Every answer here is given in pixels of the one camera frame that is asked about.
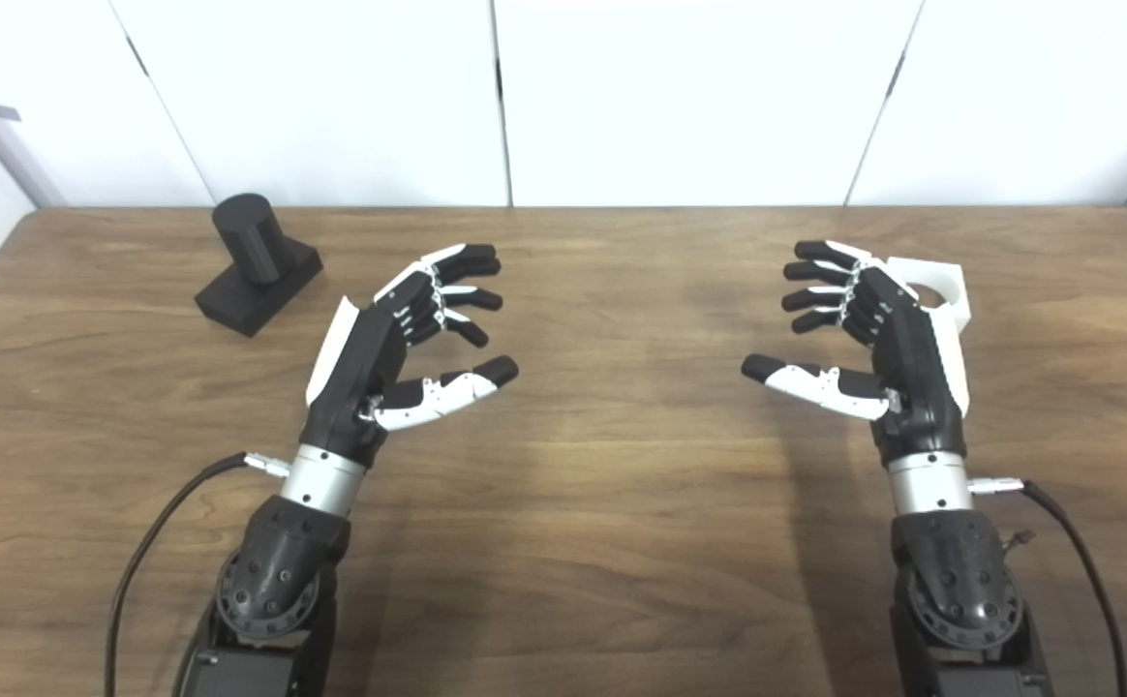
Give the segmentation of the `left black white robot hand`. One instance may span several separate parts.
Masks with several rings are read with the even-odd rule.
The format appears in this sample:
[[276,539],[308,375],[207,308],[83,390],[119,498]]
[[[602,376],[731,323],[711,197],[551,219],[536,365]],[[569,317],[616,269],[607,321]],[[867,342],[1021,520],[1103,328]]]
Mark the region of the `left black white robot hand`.
[[412,261],[369,305],[341,297],[307,383],[299,444],[370,467],[389,433],[456,413],[516,379],[520,367],[505,355],[438,377],[401,377],[409,348],[440,334],[488,345],[488,335],[458,309],[500,309],[502,295],[467,282],[499,272],[492,244],[453,244]]

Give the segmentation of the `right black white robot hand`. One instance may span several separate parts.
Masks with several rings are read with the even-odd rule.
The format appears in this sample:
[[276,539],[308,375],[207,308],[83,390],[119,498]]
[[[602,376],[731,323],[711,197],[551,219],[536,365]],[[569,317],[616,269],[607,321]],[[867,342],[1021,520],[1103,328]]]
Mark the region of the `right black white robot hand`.
[[870,423],[882,465],[966,453],[969,385],[960,334],[969,321],[961,270],[878,258],[834,241],[802,241],[784,266],[804,283],[781,301],[795,334],[836,327],[870,352],[870,371],[824,369],[749,354],[742,374],[779,392]]

